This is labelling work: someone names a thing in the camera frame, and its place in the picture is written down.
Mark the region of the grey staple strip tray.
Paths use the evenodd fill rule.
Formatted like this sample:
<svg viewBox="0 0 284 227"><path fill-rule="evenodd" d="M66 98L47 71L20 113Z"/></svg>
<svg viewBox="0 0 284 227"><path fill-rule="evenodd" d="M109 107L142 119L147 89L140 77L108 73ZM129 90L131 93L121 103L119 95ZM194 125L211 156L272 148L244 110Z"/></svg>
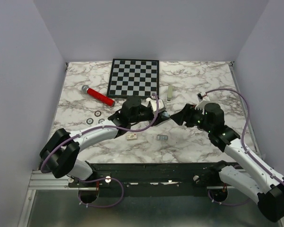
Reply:
<svg viewBox="0 0 284 227"><path fill-rule="evenodd" d="M158 134L157 135L157 140L158 141L167 141L168 140L168 136L167 135Z"/></svg>

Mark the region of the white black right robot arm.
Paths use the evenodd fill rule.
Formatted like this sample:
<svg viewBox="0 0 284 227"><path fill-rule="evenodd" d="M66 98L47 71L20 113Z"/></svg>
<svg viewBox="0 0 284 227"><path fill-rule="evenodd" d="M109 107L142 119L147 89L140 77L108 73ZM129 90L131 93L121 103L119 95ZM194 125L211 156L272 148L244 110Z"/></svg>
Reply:
<svg viewBox="0 0 284 227"><path fill-rule="evenodd" d="M225 124L224 112L216 103L206 102L202 107L187 104L171 115L177 125L197 127L208 133L210 142L234 159L248 175L226 164L210 171L209 182L229 184L257 204L270 221L284 217L284 176L276 172L241 142L241 136Z"/></svg>

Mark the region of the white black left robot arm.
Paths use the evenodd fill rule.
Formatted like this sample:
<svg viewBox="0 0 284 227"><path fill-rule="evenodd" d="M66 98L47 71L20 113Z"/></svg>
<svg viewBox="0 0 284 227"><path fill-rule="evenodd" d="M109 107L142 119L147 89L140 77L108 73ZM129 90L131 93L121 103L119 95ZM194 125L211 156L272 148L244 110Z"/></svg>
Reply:
<svg viewBox="0 0 284 227"><path fill-rule="evenodd" d="M78 160L83 150L103 142L134 132L132 126L140 122L148 122L145 127L158 126L170 119L164 102L156 95L147 98L143 105L137 96L131 96L116 111L101 123L84 130L67 132L58 129L48 140L40 152L42 173L52 173L55 178L70 176L78 178L86 187L95 183L95 174L87 161Z"/></svg>

